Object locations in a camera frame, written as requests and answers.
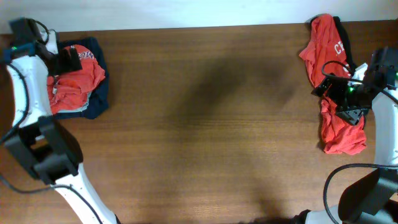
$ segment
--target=clothing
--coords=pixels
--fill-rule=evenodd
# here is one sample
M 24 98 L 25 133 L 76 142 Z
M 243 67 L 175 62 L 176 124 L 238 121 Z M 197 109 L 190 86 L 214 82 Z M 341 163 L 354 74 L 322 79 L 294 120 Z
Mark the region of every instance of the clothing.
M 53 114 L 60 110 L 75 110 L 84 106 L 88 94 L 105 79 L 105 71 L 98 65 L 94 55 L 84 46 L 73 45 L 65 47 L 75 48 L 81 63 L 81 70 L 59 75 L 47 79 L 47 91 Z
M 325 78 L 321 73 L 321 68 L 325 62 L 337 60 L 348 65 L 346 51 L 347 48 L 340 39 L 331 15 L 324 14 L 312 21 L 311 40 L 307 48 L 300 53 L 300 57 L 305 62 L 309 80 L 314 87 L 321 84 Z M 345 68 L 335 63 L 327 65 L 325 71 L 327 73 L 333 72 L 337 77 L 350 77 Z M 337 105 L 331 99 L 327 97 L 322 99 L 321 136 L 326 144 L 324 151 L 327 154 L 341 154 L 342 152 L 349 155 L 357 154 L 366 148 L 366 136 L 363 130 L 364 118 L 362 117 L 356 126 L 351 126 L 335 115 L 336 107 Z
M 108 109 L 108 90 L 109 90 L 109 72 L 106 67 L 105 58 L 98 41 L 94 37 L 88 37 L 81 40 L 68 40 L 65 42 L 60 42 L 58 48 L 62 49 L 66 46 L 71 46 L 74 44 L 82 45 L 93 53 L 94 58 L 96 58 L 98 65 L 105 71 L 105 79 L 102 80 L 99 85 L 91 92 L 89 97 L 89 104 L 87 109 L 74 113 L 57 113 L 55 118 L 57 119 L 67 119 L 67 118 L 78 118 L 84 117 L 88 119 L 95 119 L 106 109 Z
M 82 107 L 79 107 L 79 108 L 74 109 L 74 110 L 60 110 L 60 111 L 58 111 L 58 113 L 74 113 L 74 112 L 82 112 L 84 110 L 87 110 L 87 107 L 88 107 L 89 102 L 90 102 L 90 96 L 91 96 L 91 92 L 87 93 L 86 103 Z

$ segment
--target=dark blue fabric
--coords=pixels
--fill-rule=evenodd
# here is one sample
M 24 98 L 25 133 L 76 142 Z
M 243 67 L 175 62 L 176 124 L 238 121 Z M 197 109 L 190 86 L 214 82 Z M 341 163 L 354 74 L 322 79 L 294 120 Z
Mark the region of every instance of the dark blue fabric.
M 97 88 L 91 93 L 88 107 L 82 112 L 74 113 L 57 113 L 56 119 L 67 119 L 67 118 L 78 118 L 85 117 L 88 119 L 95 119 L 102 112 L 108 109 L 108 90 L 109 90 L 109 72 L 106 68 L 104 54 L 102 53 L 101 47 L 98 41 L 94 37 L 85 38 L 82 40 L 68 40 L 65 42 L 60 42 L 58 44 L 58 49 L 62 49 L 71 45 L 82 45 L 93 53 L 94 57 L 97 59 L 98 65 L 105 70 L 105 79 L 97 86 Z

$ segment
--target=folded shirt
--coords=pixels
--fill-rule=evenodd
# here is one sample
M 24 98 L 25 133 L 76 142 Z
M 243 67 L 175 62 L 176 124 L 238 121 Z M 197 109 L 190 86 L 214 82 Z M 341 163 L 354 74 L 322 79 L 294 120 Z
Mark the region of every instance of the folded shirt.
M 95 119 L 106 109 L 108 109 L 108 91 L 109 91 L 109 72 L 105 63 L 105 58 L 98 41 L 94 37 L 88 37 L 81 40 L 68 40 L 58 43 L 58 48 L 62 49 L 71 45 L 81 45 L 86 47 L 96 58 L 98 65 L 105 71 L 105 79 L 91 92 L 88 100 L 87 109 L 70 113 L 57 113 L 54 115 L 56 119 L 78 118 L 84 117 L 88 119 Z
M 60 111 L 58 111 L 58 113 L 75 113 L 75 112 L 82 112 L 84 110 L 87 110 L 87 107 L 90 104 L 90 96 L 91 96 L 91 92 L 89 92 L 87 94 L 87 101 L 82 107 L 79 107 L 79 108 L 74 109 L 74 110 L 60 110 Z
M 82 69 L 59 75 L 56 81 L 54 77 L 48 77 L 47 92 L 53 114 L 81 108 L 87 102 L 88 94 L 105 79 L 105 71 L 86 47 L 73 45 L 65 49 L 71 47 L 77 50 Z

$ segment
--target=wooden tabletop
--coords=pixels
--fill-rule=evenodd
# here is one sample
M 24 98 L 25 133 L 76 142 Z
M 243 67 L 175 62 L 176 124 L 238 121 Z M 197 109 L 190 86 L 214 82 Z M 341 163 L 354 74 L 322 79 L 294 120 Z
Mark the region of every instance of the wooden tabletop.
M 344 23 L 354 61 L 397 45 L 397 21 Z M 96 37 L 111 76 L 110 108 L 62 124 L 77 138 L 86 173 L 123 223 L 236 223 L 320 210 L 336 167 L 372 162 L 327 155 L 319 99 L 298 54 L 304 24 L 61 33 Z M 12 120 L 10 80 L 0 79 L 1 133 Z M 0 172 L 24 189 L 43 187 L 1 148 Z M 329 203 L 369 170 L 332 180 Z M 56 192 L 19 195 L 0 185 L 0 223 L 79 223 Z

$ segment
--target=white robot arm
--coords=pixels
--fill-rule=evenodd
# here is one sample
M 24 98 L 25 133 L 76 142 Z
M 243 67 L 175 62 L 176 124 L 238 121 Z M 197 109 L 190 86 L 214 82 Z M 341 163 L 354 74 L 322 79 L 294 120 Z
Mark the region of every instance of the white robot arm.
M 397 223 L 398 204 L 390 198 L 398 191 L 398 50 L 386 47 L 375 51 L 366 76 L 358 80 L 360 85 L 348 86 L 346 82 L 352 80 L 326 74 L 323 68 L 326 78 L 316 91 L 321 95 L 326 92 L 340 106 L 336 113 L 340 118 L 355 123 L 365 109 L 371 107 L 373 110 L 376 155 L 374 164 L 348 164 L 333 171 L 324 188 L 326 210 L 308 213 L 305 223 L 336 224 L 342 223 L 341 220 L 344 223 Z M 339 206 L 328 211 L 328 183 L 338 171 L 350 167 L 377 170 L 348 187 L 341 196 Z
M 6 60 L 7 71 L 11 76 L 14 89 L 15 116 L 12 125 L 17 126 L 21 131 L 39 126 L 40 133 L 34 135 L 32 140 L 38 141 L 42 138 L 50 138 L 48 147 L 52 147 L 51 141 L 55 144 L 53 147 L 57 147 L 60 142 L 58 140 L 61 139 L 62 142 L 64 138 L 63 131 L 58 133 L 58 129 L 54 128 L 51 119 L 47 119 L 46 124 L 40 121 L 41 118 L 49 118 L 52 115 L 47 94 L 49 69 L 44 63 L 44 59 L 53 59 L 58 55 L 56 33 L 54 30 L 45 28 L 46 31 L 41 32 L 38 36 L 35 21 L 29 19 L 22 18 L 13 23 L 14 31 L 18 30 L 24 35 L 28 32 L 30 39 L 23 40 L 20 45 L 12 47 L 5 53 L 8 54 L 5 56 L 5 58 L 8 58 L 8 63 Z M 38 55 L 40 51 L 44 51 L 43 55 L 49 55 L 51 58 L 40 57 Z M 46 184 L 50 184 L 51 188 L 56 190 L 70 204 L 82 223 L 120 223 L 116 215 L 101 201 L 88 180 L 82 163 L 83 156 L 76 144 L 67 145 L 65 143 L 64 146 L 61 146 L 64 151 L 57 152 L 57 150 L 54 150 L 53 158 L 49 157 L 47 160 L 40 161 L 38 157 L 41 155 L 30 150 L 29 144 L 21 140 L 17 133 L 12 133 L 5 140 L 6 147 L 28 170 L 29 174 L 36 179 L 42 179 Z M 67 168 L 58 170 L 56 168 L 57 163 L 66 163 Z

